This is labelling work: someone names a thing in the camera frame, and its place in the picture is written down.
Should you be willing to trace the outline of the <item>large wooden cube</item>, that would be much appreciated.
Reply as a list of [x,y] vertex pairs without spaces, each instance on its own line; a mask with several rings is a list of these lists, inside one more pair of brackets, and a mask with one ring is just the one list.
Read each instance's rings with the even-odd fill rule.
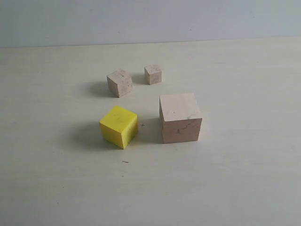
[[202,117],[193,93],[159,96],[163,143],[197,141]]

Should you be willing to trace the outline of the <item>yellow cube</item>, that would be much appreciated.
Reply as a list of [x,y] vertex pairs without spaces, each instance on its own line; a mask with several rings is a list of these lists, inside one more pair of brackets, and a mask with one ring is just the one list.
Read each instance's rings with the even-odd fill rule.
[[138,133],[138,115],[121,106],[114,106],[99,121],[105,140],[125,149]]

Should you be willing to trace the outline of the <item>medium wooden cube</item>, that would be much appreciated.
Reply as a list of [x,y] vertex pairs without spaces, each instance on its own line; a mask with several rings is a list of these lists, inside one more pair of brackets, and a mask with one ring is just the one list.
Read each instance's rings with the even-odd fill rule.
[[107,82],[109,90],[118,98],[133,90],[132,77],[122,69],[107,75]]

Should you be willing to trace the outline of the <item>small wooden cube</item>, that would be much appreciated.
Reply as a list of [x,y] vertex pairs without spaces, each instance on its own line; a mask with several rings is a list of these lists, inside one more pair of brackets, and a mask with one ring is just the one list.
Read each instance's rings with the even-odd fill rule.
[[162,70],[158,65],[148,65],[144,68],[145,79],[149,85],[162,82]]

